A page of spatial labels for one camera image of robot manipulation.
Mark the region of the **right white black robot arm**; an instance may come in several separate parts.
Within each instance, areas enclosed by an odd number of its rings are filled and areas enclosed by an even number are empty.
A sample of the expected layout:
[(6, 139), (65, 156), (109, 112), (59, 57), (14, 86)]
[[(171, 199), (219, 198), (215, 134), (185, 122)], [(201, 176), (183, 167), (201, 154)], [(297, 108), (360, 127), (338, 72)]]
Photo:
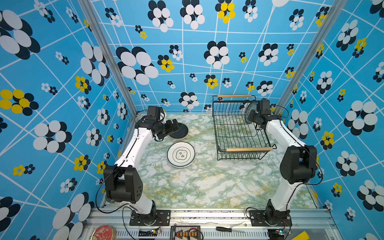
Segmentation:
[(318, 169), (317, 149), (294, 136), (281, 118), (272, 114), (267, 99), (251, 101), (245, 110), (245, 121), (267, 131), (285, 151), (280, 163), (280, 185), (265, 210), (266, 221), (275, 225), (290, 214), (291, 203), (299, 189), (315, 176)]

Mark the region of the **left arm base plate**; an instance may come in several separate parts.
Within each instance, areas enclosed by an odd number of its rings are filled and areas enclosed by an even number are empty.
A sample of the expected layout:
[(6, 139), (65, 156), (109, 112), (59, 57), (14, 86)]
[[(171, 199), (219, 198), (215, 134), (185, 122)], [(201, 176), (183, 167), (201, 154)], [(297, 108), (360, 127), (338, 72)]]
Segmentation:
[(135, 211), (133, 211), (129, 225), (139, 227), (169, 226), (170, 219), (170, 210), (156, 210), (156, 212), (152, 212), (148, 215), (137, 214)]

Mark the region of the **black plate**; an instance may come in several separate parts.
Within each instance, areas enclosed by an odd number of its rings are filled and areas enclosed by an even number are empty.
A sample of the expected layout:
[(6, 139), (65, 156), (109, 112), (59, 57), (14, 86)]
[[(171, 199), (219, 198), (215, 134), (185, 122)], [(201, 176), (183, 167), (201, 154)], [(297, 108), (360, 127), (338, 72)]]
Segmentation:
[(183, 140), (189, 134), (189, 129), (185, 124), (179, 123), (180, 129), (169, 135), (174, 140)]

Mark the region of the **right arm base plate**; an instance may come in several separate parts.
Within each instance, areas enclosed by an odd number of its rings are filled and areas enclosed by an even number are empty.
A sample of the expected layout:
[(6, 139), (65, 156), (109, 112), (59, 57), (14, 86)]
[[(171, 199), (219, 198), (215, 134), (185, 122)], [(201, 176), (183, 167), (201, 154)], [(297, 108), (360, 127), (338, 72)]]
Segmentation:
[(287, 212), (250, 210), (247, 213), (253, 227), (290, 227), (292, 218)]

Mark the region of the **white plate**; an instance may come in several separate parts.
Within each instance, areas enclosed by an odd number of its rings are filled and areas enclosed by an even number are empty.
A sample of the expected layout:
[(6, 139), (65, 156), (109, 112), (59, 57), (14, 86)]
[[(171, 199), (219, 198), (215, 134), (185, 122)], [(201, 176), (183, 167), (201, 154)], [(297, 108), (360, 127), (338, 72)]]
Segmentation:
[(189, 167), (195, 160), (195, 148), (187, 142), (177, 142), (167, 151), (168, 163), (177, 169)]

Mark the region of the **black wire dish rack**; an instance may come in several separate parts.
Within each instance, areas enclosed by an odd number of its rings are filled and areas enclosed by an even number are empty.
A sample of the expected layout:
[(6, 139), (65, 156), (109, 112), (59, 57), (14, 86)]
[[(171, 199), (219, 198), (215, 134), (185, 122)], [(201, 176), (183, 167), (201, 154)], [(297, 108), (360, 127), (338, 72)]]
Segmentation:
[(245, 110), (250, 98), (218, 98), (213, 96), (212, 116), (214, 121), (217, 160), (260, 160), (268, 152), (227, 153), (228, 148), (277, 148), (271, 144), (267, 131), (255, 123), (245, 123)]

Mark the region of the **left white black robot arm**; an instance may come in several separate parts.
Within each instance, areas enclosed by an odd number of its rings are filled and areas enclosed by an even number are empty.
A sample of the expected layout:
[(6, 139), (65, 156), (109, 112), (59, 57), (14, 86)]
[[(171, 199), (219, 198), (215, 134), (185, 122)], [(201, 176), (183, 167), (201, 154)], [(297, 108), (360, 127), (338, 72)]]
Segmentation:
[(177, 120), (165, 120), (161, 107), (148, 107), (147, 114), (138, 120), (134, 133), (121, 157), (104, 169), (106, 199), (129, 206), (142, 219), (156, 219), (156, 204), (144, 193), (138, 167), (143, 154), (152, 140), (163, 140), (181, 127)]

